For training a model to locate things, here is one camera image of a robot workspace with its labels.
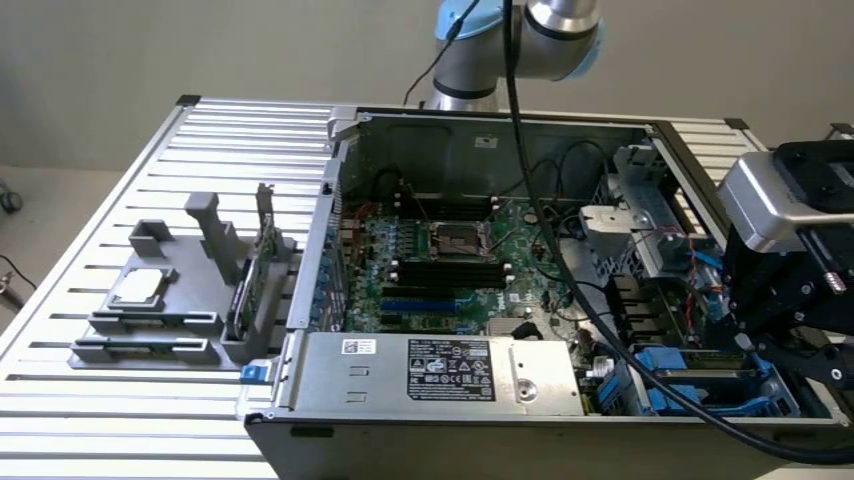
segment green circuit board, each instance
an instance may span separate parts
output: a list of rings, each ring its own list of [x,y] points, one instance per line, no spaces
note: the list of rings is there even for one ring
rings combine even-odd
[[[483,222],[431,222],[400,219],[379,207],[357,224],[351,223],[347,269],[351,293],[345,330],[477,334],[489,319],[547,316],[547,309],[560,303],[565,290],[533,268],[536,259],[531,246],[539,227],[524,221],[525,214],[529,214],[529,206],[509,201]],[[436,243],[436,228],[443,227],[477,232],[483,243],[476,255],[471,254],[469,247],[463,249],[451,243]],[[400,313],[401,323],[389,326],[380,321],[383,314],[388,313],[381,310],[380,303],[383,287],[395,285],[389,280],[393,259],[411,262],[500,262],[511,265],[515,278],[504,289],[457,289],[453,313]],[[547,271],[553,271],[551,267],[540,264]],[[548,292],[549,304],[543,302],[543,292]]]

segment warning label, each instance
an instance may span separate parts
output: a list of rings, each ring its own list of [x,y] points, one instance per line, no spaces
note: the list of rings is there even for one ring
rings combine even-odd
[[[407,394],[412,400],[493,402],[485,340],[409,340]]]

